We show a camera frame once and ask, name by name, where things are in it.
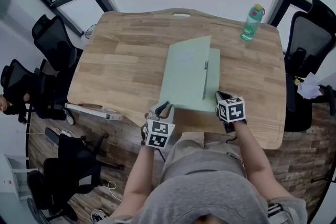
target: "water bottle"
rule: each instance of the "water bottle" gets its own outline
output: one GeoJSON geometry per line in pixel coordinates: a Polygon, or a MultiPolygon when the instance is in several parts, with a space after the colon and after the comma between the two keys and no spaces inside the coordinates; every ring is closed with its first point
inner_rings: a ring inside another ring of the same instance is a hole
{"type": "Polygon", "coordinates": [[[261,19],[265,14],[264,8],[260,4],[255,4],[247,15],[246,22],[240,37],[245,41],[251,41],[260,25],[261,19]]]}

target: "paper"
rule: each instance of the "paper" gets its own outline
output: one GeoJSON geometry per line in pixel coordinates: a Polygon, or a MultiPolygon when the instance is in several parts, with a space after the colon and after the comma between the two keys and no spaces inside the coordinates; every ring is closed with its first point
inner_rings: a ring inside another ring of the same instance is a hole
{"type": "Polygon", "coordinates": [[[313,73],[309,73],[305,78],[305,81],[299,83],[298,94],[300,94],[305,99],[314,99],[317,96],[322,95],[318,84],[318,77],[313,73]]]}

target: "chair backrest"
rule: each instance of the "chair backrest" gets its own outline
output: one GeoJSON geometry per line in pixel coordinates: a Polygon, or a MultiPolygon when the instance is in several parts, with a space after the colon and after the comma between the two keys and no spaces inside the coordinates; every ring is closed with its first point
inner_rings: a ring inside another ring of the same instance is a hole
{"type": "Polygon", "coordinates": [[[43,15],[33,26],[35,46],[44,54],[56,71],[70,68],[77,59],[77,48],[71,43],[60,16],[52,20],[43,15]]]}
{"type": "Polygon", "coordinates": [[[36,76],[28,71],[18,60],[13,60],[9,66],[5,66],[1,74],[1,86],[6,90],[8,87],[19,82],[23,76],[36,76]]]}
{"type": "Polygon", "coordinates": [[[323,2],[312,0],[312,7],[292,18],[285,55],[286,73],[306,77],[316,73],[336,42],[336,15],[323,2]]]}

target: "light green folder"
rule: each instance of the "light green folder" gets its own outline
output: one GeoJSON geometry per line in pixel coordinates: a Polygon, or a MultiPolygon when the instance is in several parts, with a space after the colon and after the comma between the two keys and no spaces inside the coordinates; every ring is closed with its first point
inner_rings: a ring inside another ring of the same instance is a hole
{"type": "Polygon", "coordinates": [[[211,37],[170,45],[161,87],[160,102],[177,108],[215,111],[219,87],[218,49],[210,49],[211,37]]]}

